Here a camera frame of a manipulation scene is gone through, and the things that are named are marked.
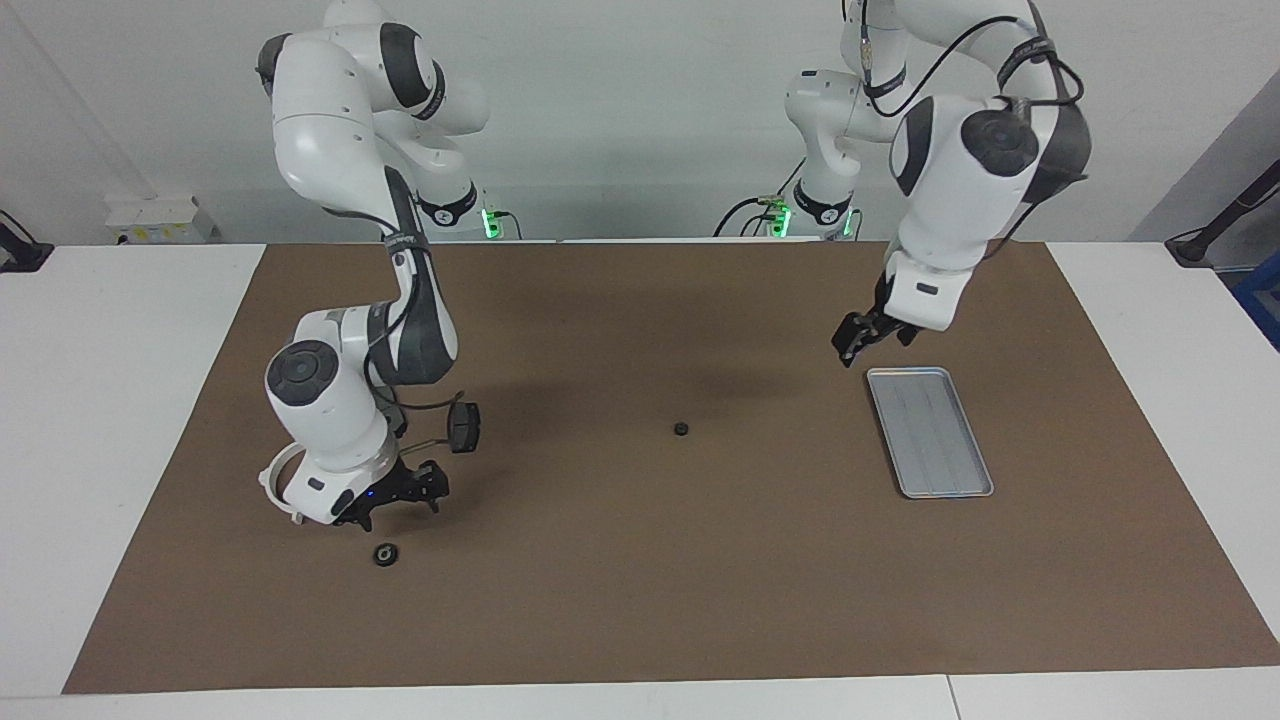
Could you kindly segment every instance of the metal tray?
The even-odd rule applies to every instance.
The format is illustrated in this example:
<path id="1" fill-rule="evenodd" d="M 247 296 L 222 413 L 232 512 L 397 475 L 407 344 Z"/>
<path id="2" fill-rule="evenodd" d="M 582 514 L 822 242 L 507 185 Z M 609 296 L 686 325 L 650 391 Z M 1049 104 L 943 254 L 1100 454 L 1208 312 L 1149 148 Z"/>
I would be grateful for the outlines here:
<path id="1" fill-rule="evenodd" d="M 943 368 L 867 372 L 902 495 L 983 497 L 993 486 L 973 429 Z"/>

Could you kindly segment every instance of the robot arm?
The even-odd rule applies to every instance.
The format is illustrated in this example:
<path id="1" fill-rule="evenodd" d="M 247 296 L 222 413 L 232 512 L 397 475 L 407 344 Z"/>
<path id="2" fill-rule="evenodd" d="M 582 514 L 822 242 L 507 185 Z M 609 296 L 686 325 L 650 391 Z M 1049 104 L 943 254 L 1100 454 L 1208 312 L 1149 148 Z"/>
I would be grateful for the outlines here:
<path id="1" fill-rule="evenodd" d="M 982 61 L 1001 95 L 916 99 L 905 72 L 908 33 Z M 829 204 L 851 196 L 856 172 L 842 173 L 847 160 L 820 151 L 832 136 L 837 147 L 841 137 L 892 138 L 891 170 L 909 200 L 874 306 L 847 315 L 832 338 L 847 366 L 890 336 L 905 345 L 922 328 L 945 331 L 987 242 L 1020 204 L 1034 206 L 1082 179 L 1089 140 L 1078 97 L 1064 81 L 1065 65 L 1027 0 L 855 0 L 841 50 L 856 74 L 801 73 L 792 88 L 812 90 L 799 99 L 808 113 L 794 111 L 788 94 L 788 117 L 809 150 L 795 204 L 808 210 L 814 197 Z M 837 96 L 846 99 L 842 106 Z M 841 122 L 832 122 L 841 113 Z M 886 123 L 896 131 L 887 133 Z M 845 184 L 831 179 L 837 176 Z M 832 215 L 814 219 L 819 227 L 835 224 L 838 215 Z"/>
<path id="2" fill-rule="evenodd" d="M 397 443 L 403 416 L 394 393 L 388 400 L 376 388 L 434 383 L 457 359 L 457 333 L 415 204 L 422 199 L 410 184 L 435 179 L 421 167 L 430 150 L 413 142 L 416 123 L 445 113 L 449 104 L 443 72 L 422 51 L 417 33 L 388 22 L 372 3 L 338 0 L 326 19 L 333 17 L 378 22 L 280 36 L 260 56 L 276 164 L 298 195 L 335 215 L 379 225 L 399 297 L 319 310 L 298 323 L 264 382 L 276 416 L 305 452 L 282 497 L 275 495 L 282 464 L 264 471 L 262 484 L 296 518 L 352 521 L 369 530 L 372 507 L 408 500 L 435 509 L 435 500 L 448 493 L 434 462 L 416 471 L 404 466 Z M 484 124 L 486 110 L 481 117 L 474 102 L 461 105 L 463 110 L 451 110 L 454 127 L 466 126 L 468 108 L 471 126 Z M 438 174 L 456 181 L 457 169 Z M 463 425 L 451 446 L 470 451 L 479 411 L 454 402 L 449 413 L 451 429 L 457 418 Z"/>

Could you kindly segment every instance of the white wall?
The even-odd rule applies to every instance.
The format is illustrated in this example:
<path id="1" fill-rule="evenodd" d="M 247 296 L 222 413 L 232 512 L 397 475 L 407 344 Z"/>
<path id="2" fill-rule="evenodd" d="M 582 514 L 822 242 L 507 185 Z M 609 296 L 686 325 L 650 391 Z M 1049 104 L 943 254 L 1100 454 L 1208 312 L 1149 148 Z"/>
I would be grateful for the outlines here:
<path id="1" fill-rule="evenodd" d="M 265 38 L 316 26 L 325 0 L 8 3 L 146 179 L 195 193 L 228 240 L 371 234 L 276 176 L 252 72 Z M 790 77 L 841 67 L 829 0 L 385 5 L 451 72 L 486 86 L 493 119 L 460 145 L 536 237 L 709 233 L 737 199 L 776 190 L 803 152 L 782 110 Z M 1094 156 L 1092 178 L 1042 208 L 1027 238 L 1126 237 L 1280 64 L 1280 13 L 1268 0 L 1041 9 L 1088 82 Z M 936 53 L 918 49 L 916 72 Z M 14 72 L 12 54 L 0 46 L 0 204 L 50 240 L 95 241 L 100 197 L 119 183 Z M 968 59 L 948 65 L 937 90 L 993 90 Z M 858 195 L 864 237 L 888 236 L 902 211 L 883 163 L 872 149 Z"/>

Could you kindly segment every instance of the brown mat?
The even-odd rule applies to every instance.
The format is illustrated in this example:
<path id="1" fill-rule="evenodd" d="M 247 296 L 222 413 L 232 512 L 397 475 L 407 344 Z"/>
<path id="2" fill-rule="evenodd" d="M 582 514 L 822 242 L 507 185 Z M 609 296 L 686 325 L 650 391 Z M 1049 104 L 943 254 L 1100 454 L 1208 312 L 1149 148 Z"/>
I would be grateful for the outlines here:
<path id="1" fill-rule="evenodd" d="M 389 264 L 271 247 L 65 691 L 1280 664 L 1046 249 L 845 370 L 828 337 L 882 250 L 436 249 L 462 359 L 402 397 L 466 388 L 484 437 L 439 457 L 440 515 L 383 507 L 366 536 L 262 497 L 289 439 L 262 372 L 305 311 L 390 296 Z M 896 491 L 863 372 L 932 364 L 989 498 Z"/>

